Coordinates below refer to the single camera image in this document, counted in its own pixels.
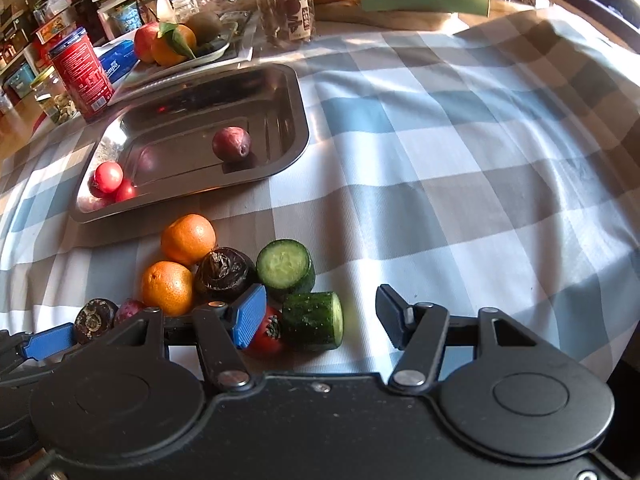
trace barcode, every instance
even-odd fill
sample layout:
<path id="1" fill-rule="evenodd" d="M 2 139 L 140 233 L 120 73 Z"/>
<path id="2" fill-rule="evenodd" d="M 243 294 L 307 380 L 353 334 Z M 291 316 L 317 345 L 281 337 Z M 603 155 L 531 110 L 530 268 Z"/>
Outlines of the barcode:
<path id="1" fill-rule="evenodd" d="M 94 104 L 91 105 L 91 109 L 95 112 L 96 110 L 99 110 L 100 108 L 102 108 L 105 104 L 107 104 L 107 99 L 105 99 L 104 97 L 101 97 Z"/>

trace jar of nuts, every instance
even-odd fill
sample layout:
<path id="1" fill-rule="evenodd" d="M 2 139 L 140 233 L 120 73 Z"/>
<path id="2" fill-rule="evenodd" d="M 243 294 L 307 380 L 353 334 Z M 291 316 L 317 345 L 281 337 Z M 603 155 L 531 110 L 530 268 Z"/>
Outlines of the jar of nuts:
<path id="1" fill-rule="evenodd" d="M 62 79 L 52 66 L 33 80 L 31 88 L 34 91 L 36 102 L 54 123 L 65 123 L 78 113 Z"/>
<path id="2" fill-rule="evenodd" d="M 257 0 L 260 23 L 267 40 L 281 48 L 311 40 L 314 0 Z"/>

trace cucumber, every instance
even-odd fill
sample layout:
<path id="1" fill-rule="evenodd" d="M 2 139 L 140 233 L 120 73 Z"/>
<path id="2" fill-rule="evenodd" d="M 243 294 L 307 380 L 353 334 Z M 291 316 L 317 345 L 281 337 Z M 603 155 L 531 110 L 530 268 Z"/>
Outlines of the cucumber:
<path id="1" fill-rule="evenodd" d="M 282 340 L 297 350 L 333 350 L 342 343 L 342 306 L 335 292 L 291 294 L 282 305 Z"/>
<path id="2" fill-rule="evenodd" d="M 287 294 L 311 292 L 316 270 L 308 249 L 295 240 L 276 240 L 258 254 L 258 279 L 270 294 L 283 301 Z"/>

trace kiwi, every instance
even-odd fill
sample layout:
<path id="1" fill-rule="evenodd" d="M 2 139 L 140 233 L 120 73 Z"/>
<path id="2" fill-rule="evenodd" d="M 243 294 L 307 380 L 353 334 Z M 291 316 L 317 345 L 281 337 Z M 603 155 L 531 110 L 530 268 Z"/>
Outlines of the kiwi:
<path id="1" fill-rule="evenodd" d="M 222 31 L 222 22 L 213 12 L 198 12 L 185 25 L 195 34 L 198 45 L 215 40 Z"/>

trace green calendar base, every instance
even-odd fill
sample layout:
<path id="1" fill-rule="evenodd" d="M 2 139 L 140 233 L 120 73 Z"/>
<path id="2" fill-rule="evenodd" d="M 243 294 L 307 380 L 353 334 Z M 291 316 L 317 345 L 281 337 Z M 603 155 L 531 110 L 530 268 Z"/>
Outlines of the green calendar base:
<path id="1" fill-rule="evenodd" d="M 364 10 L 430 10 L 489 15 L 490 0 L 362 0 Z"/>

